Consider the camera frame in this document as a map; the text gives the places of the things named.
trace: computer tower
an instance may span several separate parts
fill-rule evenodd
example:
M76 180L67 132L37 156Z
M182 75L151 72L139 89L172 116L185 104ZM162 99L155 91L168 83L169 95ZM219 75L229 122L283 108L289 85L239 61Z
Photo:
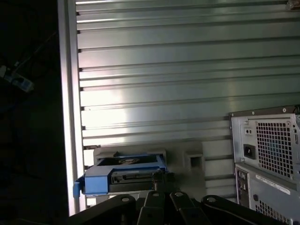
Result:
M238 203L297 224L299 106L233 112L230 116Z

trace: dark background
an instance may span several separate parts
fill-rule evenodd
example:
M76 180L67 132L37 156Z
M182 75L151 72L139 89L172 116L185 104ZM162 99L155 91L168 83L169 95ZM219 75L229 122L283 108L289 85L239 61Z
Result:
M17 218L55 223L68 215L57 3L0 0L0 17L0 65L26 59L54 34L18 70L34 82L32 93L0 78L0 205L15 206Z

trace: power socket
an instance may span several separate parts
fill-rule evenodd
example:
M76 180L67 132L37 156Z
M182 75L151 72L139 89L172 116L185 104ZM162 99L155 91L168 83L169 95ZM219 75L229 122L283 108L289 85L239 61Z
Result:
M0 77L4 80L12 83L13 86L20 88L25 92L30 92L34 88L34 83L28 80L27 78L19 75L18 73L10 74L11 69L2 65L0 67Z

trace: ventilation grille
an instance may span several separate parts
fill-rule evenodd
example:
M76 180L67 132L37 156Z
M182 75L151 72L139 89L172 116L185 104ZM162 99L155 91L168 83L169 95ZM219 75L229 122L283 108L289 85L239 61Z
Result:
M290 129L285 123L258 123L256 133L262 168L290 178L293 174Z
M255 210L256 212L260 212L268 217L272 217L286 224L291 223L289 219L285 218L284 216L282 216L281 214L273 210L270 206L268 206L266 203L262 201L259 201L259 205L255 205Z

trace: label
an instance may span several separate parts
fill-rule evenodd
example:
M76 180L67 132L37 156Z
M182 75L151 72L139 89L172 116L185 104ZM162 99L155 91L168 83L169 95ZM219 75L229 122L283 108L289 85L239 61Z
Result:
M258 180L260 180L260 181L262 181L262 182L264 182L264 183L266 183L266 184L269 184L270 186L272 186L272 187L274 187L274 188L276 188L276 189L278 189L278 190L280 190L280 191L282 191L282 192L284 192L284 193L286 193L286 194L288 194L288 195L291 194L291 192L290 192L288 189L286 189L286 188L284 188L284 187L282 187L282 186L280 186L280 185L278 185L278 184L275 184L274 182L272 182L272 181L270 181L270 180L267 180L267 179L265 179L265 178L263 178L263 177L261 177L261 176L258 176L258 175L256 175L255 177L256 177Z

